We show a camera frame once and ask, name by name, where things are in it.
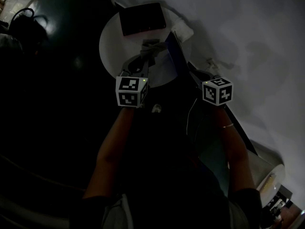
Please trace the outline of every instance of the forearm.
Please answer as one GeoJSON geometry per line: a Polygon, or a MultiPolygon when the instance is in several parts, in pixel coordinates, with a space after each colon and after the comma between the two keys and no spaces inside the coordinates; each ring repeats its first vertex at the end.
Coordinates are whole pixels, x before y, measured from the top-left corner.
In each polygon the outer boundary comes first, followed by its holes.
{"type": "Polygon", "coordinates": [[[255,188],[249,167],[248,152],[242,138],[234,126],[223,128],[232,123],[223,108],[213,107],[212,113],[230,165],[230,191],[255,188]]]}
{"type": "Polygon", "coordinates": [[[120,162],[132,125],[134,110],[134,108],[125,107],[120,111],[116,121],[100,147],[96,160],[97,164],[101,162],[120,162]]]}
{"type": "Polygon", "coordinates": [[[100,147],[96,167],[83,198],[111,197],[133,115],[134,108],[123,108],[120,111],[100,147]]]}
{"type": "Polygon", "coordinates": [[[223,128],[232,124],[225,109],[212,107],[213,122],[217,128],[224,151],[229,163],[248,159],[246,146],[234,126],[223,128]]]}

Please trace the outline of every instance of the white wall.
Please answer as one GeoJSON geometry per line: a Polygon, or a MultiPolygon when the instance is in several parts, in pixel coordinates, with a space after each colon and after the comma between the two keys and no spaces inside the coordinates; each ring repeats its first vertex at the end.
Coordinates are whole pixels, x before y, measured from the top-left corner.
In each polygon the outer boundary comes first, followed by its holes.
{"type": "Polygon", "coordinates": [[[255,142],[278,152],[283,183],[305,208],[305,0],[160,1],[195,30],[191,60],[222,64],[235,83],[230,108],[255,142]]]}

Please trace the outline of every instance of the table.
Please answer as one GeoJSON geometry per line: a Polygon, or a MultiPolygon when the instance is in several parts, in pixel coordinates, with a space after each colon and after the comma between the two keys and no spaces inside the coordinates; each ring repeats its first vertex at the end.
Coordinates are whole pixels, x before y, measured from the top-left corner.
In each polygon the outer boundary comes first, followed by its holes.
{"type": "MultiPolygon", "coordinates": [[[[123,36],[119,13],[116,13],[104,27],[99,43],[99,51],[105,69],[112,77],[122,70],[123,63],[140,54],[144,39],[160,39],[165,41],[175,21],[179,17],[167,8],[162,7],[166,28],[146,31],[129,36],[123,36]]],[[[188,62],[191,55],[191,40],[181,44],[184,56],[188,62]]],[[[159,53],[156,64],[149,68],[150,87],[162,86],[177,77],[176,69],[168,51],[159,53]]]]}
{"type": "Polygon", "coordinates": [[[266,176],[266,178],[264,180],[262,180],[260,185],[257,187],[258,191],[264,186],[266,180],[272,174],[274,174],[276,176],[272,185],[270,186],[270,188],[267,191],[265,191],[263,193],[262,192],[260,193],[263,207],[265,207],[273,199],[273,197],[277,194],[278,190],[280,189],[281,183],[285,179],[285,167],[282,164],[277,165],[276,167],[274,167],[272,169],[272,171],[270,171],[270,173],[266,176]]]}

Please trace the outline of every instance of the person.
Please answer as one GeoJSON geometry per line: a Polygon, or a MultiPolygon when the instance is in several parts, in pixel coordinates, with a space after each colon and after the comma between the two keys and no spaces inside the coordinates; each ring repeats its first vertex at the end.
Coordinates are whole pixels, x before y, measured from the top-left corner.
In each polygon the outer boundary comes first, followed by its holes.
{"type": "Polygon", "coordinates": [[[230,168],[229,195],[159,106],[123,107],[106,136],[70,228],[258,229],[262,204],[247,150],[223,107],[209,109],[230,168]]]}

